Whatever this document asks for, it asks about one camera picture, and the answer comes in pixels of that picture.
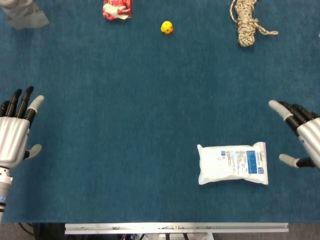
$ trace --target blue carpet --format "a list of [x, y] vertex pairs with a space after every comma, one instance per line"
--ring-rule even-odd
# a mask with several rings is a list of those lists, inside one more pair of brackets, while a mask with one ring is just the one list
[[[16, 31], [0, 12], [1, 99], [45, 101], [12, 171], [5, 222], [320, 222], [320, 171], [271, 99], [320, 112], [320, 1], [261, 0], [278, 36], [237, 43], [230, 1], [133, 0], [107, 22], [102, 0], [36, 1], [50, 25]], [[163, 21], [174, 33], [161, 33]], [[267, 143], [269, 185], [198, 185], [197, 144]]]

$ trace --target plastic bag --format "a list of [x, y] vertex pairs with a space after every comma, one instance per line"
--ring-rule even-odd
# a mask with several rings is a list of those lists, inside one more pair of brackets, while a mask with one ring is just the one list
[[107, 20], [127, 19], [132, 17], [131, 0], [104, 0], [102, 15]]
[[8, 15], [7, 21], [16, 30], [41, 28], [50, 23], [33, 0], [0, 0], [0, 7]]
[[200, 155], [199, 184], [244, 179], [268, 185], [266, 143], [253, 146], [197, 145]]

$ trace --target cable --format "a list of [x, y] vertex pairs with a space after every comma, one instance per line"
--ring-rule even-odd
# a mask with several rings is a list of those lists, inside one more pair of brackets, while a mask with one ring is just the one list
[[184, 240], [189, 240], [188, 234], [184, 233], [183, 237], [184, 237]]
[[19, 222], [19, 226], [20, 226], [20, 227], [22, 228], [22, 230], [25, 231], [27, 234], [30, 234], [30, 235], [34, 236], [34, 234], [33, 234], [32, 232], [30, 232], [30, 231], [28, 231], [27, 229], [25, 229], [25, 227], [22, 225], [21, 222]]
[[139, 240], [142, 240], [144, 238], [145, 234], [142, 234]]

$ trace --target red package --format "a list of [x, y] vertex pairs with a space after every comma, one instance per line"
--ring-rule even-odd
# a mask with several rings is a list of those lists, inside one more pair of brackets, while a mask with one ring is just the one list
[[104, 0], [102, 15], [107, 20], [131, 18], [131, 0]]

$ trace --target rope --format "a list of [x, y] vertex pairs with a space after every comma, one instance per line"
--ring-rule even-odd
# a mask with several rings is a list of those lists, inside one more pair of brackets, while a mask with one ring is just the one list
[[[242, 47], [248, 47], [255, 43], [255, 32], [259, 30], [262, 35], [278, 35], [278, 31], [268, 31], [258, 24], [258, 19], [253, 19], [257, 0], [233, 0], [230, 6], [230, 16], [238, 24], [238, 41]], [[235, 8], [238, 19], [235, 20], [232, 12]]]

